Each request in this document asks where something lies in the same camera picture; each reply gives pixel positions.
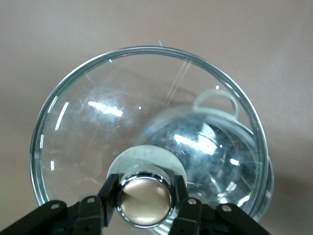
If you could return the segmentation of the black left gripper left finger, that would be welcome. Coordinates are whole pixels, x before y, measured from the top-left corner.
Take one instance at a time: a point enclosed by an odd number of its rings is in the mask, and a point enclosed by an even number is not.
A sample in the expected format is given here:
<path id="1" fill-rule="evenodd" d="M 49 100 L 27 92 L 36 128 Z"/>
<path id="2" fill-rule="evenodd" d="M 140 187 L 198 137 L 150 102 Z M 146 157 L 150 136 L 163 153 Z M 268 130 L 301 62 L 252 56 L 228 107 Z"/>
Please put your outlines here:
<path id="1" fill-rule="evenodd" d="M 118 174 L 111 174 L 97 195 L 73 206 L 52 200 L 0 232 L 0 235 L 102 235 L 115 210 Z"/>

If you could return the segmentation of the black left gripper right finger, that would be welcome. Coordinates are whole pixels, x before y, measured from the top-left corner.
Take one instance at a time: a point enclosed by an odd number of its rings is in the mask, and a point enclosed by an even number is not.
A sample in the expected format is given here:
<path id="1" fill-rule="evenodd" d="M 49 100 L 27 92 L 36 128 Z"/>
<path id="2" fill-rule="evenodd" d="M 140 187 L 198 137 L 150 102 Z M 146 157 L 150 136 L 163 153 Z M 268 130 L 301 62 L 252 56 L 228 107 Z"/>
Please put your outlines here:
<path id="1" fill-rule="evenodd" d="M 190 197 L 184 178 L 174 177 L 177 216 L 168 235 L 270 235 L 238 206 L 226 203 L 215 209 Z"/>

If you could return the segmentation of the glass lid with copper knob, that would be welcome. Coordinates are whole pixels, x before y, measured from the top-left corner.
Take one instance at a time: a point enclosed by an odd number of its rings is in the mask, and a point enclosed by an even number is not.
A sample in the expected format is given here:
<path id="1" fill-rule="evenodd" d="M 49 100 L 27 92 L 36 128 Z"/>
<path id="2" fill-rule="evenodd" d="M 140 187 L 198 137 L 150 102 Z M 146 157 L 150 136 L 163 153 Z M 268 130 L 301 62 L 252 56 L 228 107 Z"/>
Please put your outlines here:
<path id="1" fill-rule="evenodd" d="M 30 173 L 40 205 L 69 207 L 97 195 L 118 174 L 115 210 L 102 235 L 168 235 L 177 216 L 174 177 L 186 172 L 171 152 L 140 144 L 160 112 L 191 105 L 207 90 L 238 103 L 238 121 L 258 136 L 260 119 L 242 89 L 224 71 L 191 53 L 168 47 L 129 47 L 99 55 L 67 75 L 45 101 L 30 148 Z"/>

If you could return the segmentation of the brown table mat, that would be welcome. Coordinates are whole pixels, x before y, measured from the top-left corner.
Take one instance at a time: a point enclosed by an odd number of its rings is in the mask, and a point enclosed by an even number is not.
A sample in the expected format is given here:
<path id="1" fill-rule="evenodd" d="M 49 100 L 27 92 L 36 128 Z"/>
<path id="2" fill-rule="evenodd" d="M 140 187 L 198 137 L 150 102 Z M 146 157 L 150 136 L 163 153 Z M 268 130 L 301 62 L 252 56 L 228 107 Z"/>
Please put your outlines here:
<path id="1" fill-rule="evenodd" d="M 239 84 L 275 175 L 261 223 L 313 235 L 313 0 L 1 0 L 0 230 L 37 207 L 29 145 L 50 92 L 99 54 L 144 45 L 196 54 Z"/>

